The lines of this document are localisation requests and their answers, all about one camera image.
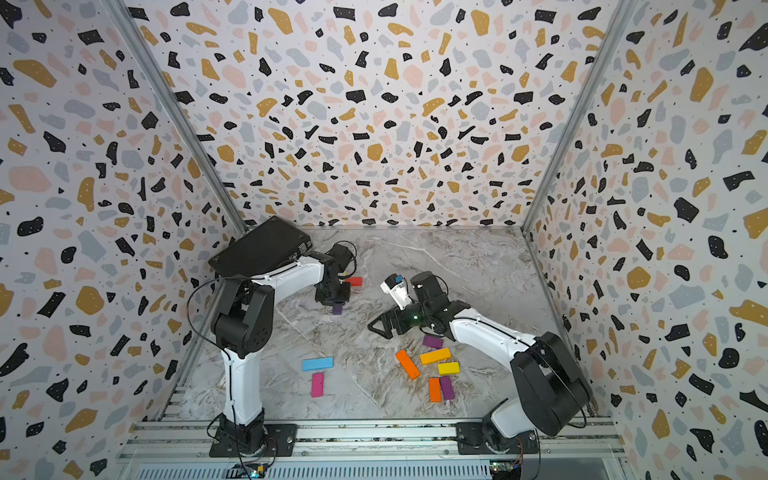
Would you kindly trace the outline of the magenta block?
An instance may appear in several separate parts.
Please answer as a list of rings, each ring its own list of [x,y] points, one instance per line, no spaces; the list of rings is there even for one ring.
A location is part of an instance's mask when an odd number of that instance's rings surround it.
[[[311,378],[311,397],[320,398],[324,395],[324,373],[317,372]]]

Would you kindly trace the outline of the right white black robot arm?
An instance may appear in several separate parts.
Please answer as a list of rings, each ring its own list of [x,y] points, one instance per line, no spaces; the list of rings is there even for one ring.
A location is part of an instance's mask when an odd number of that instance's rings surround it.
[[[368,329],[386,339],[415,327],[468,345],[507,368],[517,397],[506,399],[483,417],[471,448],[505,453],[519,447],[527,432],[555,436],[577,415],[584,416],[592,390],[565,342],[555,333],[526,334],[497,323],[468,303],[453,300],[430,271],[405,280],[389,275],[381,284],[396,306],[375,318]]]

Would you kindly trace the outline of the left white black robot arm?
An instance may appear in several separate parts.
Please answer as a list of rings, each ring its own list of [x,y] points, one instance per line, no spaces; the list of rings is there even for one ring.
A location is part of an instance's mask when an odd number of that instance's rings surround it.
[[[272,337],[277,303],[312,286],[323,306],[349,301],[346,279],[357,266],[356,247],[335,243],[325,253],[308,251],[296,259],[251,275],[223,279],[222,296],[211,332],[221,351],[225,372],[225,406],[217,439],[247,456],[268,446],[265,410],[260,396],[260,362]]]

